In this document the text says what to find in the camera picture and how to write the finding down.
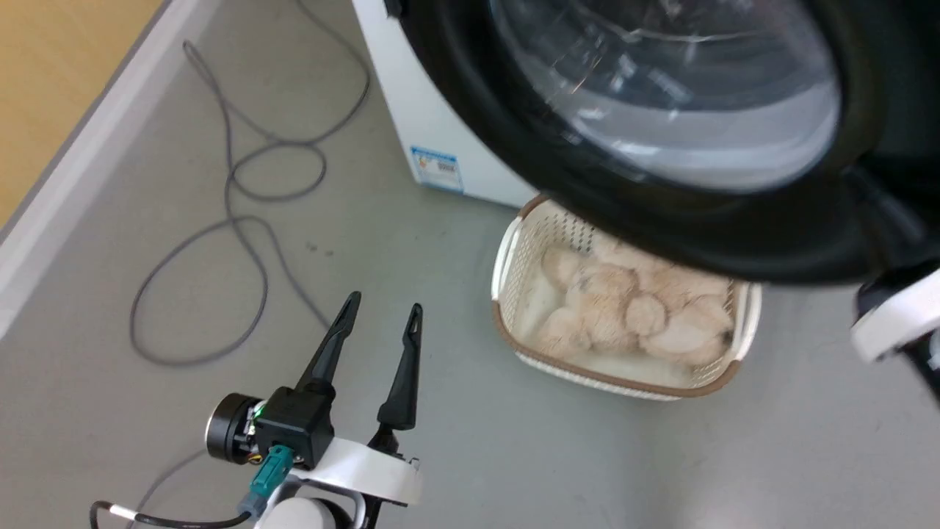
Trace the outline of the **white washing machine body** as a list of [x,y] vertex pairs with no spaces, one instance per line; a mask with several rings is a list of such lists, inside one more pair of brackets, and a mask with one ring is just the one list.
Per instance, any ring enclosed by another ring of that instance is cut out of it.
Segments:
[[352,2],[412,174],[410,147],[429,148],[458,158],[463,195],[515,208],[534,198],[536,191],[484,146],[433,86],[385,0]]

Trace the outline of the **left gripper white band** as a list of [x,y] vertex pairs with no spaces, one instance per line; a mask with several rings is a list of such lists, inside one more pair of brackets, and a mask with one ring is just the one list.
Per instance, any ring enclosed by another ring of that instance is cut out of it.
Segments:
[[[344,342],[352,334],[362,294],[354,291],[327,329],[295,392],[304,400],[335,398],[333,376]],[[303,489],[352,500],[357,509],[379,509],[386,503],[418,503],[423,488],[419,462],[400,454],[396,434],[416,426],[421,365],[423,308],[415,303],[402,335],[402,357],[386,401],[380,406],[378,429],[367,443],[333,436],[315,469],[296,468],[292,450],[275,446],[267,456],[256,445],[255,419],[267,399],[226,395],[209,415],[205,428],[207,453],[235,465],[256,463],[255,475],[239,502],[241,509],[335,509],[329,497],[303,497]]]

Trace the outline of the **black round glass washer door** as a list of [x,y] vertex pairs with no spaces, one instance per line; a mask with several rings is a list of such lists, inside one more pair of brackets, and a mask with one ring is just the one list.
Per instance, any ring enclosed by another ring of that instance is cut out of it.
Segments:
[[940,269],[940,0],[381,0],[496,157],[771,284]]

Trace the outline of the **beige fluffy plush clothing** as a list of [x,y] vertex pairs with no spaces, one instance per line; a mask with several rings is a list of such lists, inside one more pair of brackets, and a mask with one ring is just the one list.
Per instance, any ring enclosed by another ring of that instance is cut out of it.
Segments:
[[563,295],[538,329],[555,359],[642,353],[682,366],[717,361],[733,341],[728,278],[681,267],[609,237],[588,253],[551,245],[541,270]]

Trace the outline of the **white baseboard strip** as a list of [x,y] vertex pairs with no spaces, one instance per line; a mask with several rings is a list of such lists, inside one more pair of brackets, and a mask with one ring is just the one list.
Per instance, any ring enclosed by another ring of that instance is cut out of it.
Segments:
[[165,0],[105,90],[0,228],[0,339],[184,64],[222,0]]

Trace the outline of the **cream plastic laundry basket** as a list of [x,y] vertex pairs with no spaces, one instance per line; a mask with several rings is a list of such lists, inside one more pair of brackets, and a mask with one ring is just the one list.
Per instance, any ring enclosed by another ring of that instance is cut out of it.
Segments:
[[508,225],[491,275],[491,311],[497,331],[518,359],[564,381],[647,400],[703,397],[728,385],[756,339],[762,312],[758,284],[732,282],[726,301],[734,320],[731,347],[706,366],[685,368],[639,355],[564,361],[537,351],[538,329],[561,304],[560,292],[541,271],[544,252],[552,245],[588,252],[600,237],[592,225],[543,195],[528,201]]

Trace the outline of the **blue white energy label sticker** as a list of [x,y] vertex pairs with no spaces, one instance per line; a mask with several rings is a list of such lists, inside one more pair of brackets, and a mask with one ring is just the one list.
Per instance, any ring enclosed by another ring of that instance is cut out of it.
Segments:
[[414,178],[417,184],[434,190],[464,194],[458,158],[418,146],[410,147]]

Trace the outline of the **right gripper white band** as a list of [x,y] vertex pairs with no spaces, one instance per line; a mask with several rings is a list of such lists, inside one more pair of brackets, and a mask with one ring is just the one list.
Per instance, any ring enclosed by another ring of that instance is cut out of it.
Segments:
[[891,269],[862,284],[850,344],[871,364],[940,329],[940,262]]

